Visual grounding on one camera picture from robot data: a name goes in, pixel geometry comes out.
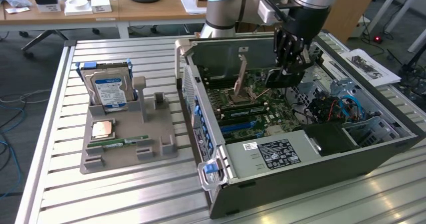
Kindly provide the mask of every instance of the metal rail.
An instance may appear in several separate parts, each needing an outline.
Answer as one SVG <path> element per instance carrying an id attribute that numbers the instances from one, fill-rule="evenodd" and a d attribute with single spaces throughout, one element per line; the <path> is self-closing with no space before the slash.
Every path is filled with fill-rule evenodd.
<path id="1" fill-rule="evenodd" d="M 426 220 L 426 143 L 393 157 L 370 174 L 211 220 L 175 85 L 180 37 L 79 41 L 64 48 L 16 223 L 418 223 Z M 338 51 L 346 47 L 329 34 Z M 100 173 L 79 171 L 89 96 L 76 62 L 132 59 L 147 77 L 145 96 L 171 102 L 179 157 Z M 426 114 L 392 86 L 380 89 L 426 130 Z"/>

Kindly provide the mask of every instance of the green circuit board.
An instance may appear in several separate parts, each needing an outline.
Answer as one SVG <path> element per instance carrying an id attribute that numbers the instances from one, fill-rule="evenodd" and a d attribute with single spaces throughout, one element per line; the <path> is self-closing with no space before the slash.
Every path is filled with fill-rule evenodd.
<path id="1" fill-rule="evenodd" d="M 242 118 L 246 118 L 249 122 L 256 121 L 250 128 L 229 132 L 223 131 L 228 144 L 292 132 L 304 123 L 296 118 L 282 91 L 280 89 L 266 89 L 264 82 L 266 73 L 266 69 L 248 70 L 244 90 L 241 90 L 238 96 L 233 94 L 233 81 L 229 81 L 230 87 L 215 89 L 215 85 L 212 85 L 208 89 L 209 100 L 221 127 L 221 123 L 227 122 L 229 126 L 233 120 L 238 123 Z M 260 111 L 258 114 L 254 115 L 256 113 L 252 113 L 252 110 Z"/>

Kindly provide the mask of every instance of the tape roll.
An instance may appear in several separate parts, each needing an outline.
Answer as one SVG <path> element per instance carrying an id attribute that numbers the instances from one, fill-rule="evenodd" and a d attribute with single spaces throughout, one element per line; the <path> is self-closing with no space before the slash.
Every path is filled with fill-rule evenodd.
<path id="1" fill-rule="evenodd" d="M 89 5 L 88 0 L 67 0 L 67 6 L 72 6 L 75 9 L 83 10 Z"/>

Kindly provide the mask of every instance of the paper document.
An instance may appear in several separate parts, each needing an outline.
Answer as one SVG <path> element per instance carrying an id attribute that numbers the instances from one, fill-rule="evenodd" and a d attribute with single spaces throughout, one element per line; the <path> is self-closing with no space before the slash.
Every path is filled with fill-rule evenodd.
<path id="1" fill-rule="evenodd" d="M 208 8 L 199 8 L 195 0 L 181 0 L 181 4 L 184 5 L 185 11 L 188 14 L 201 14 L 201 13 L 207 13 L 207 9 Z"/>
<path id="2" fill-rule="evenodd" d="M 340 55 L 374 87 L 381 87 L 401 81 L 401 78 L 386 69 L 362 49 L 356 49 Z M 337 80 L 346 78 L 346 73 L 328 56 L 324 57 L 324 66 Z"/>
<path id="3" fill-rule="evenodd" d="M 28 7 L 24 7 L 24 8 L 6 8 L 6 11 L 8 13 L 20 13 L 20 12 L 24 12 L 24 11 L 28 11 L 29 8 Z"/>

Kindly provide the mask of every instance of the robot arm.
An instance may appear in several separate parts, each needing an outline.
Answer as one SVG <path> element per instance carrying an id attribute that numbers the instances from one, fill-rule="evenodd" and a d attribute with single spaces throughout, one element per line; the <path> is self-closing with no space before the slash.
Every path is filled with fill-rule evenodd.
<path id="1" fill-rule="evenodd" d="M 234 36 L 236 22 L 276 22 L 276 65 L 266 80 L 269 88 L 300 83 L 313 63 L 308 54 L 336 0 L 208 0 L 201 38 Z"/>

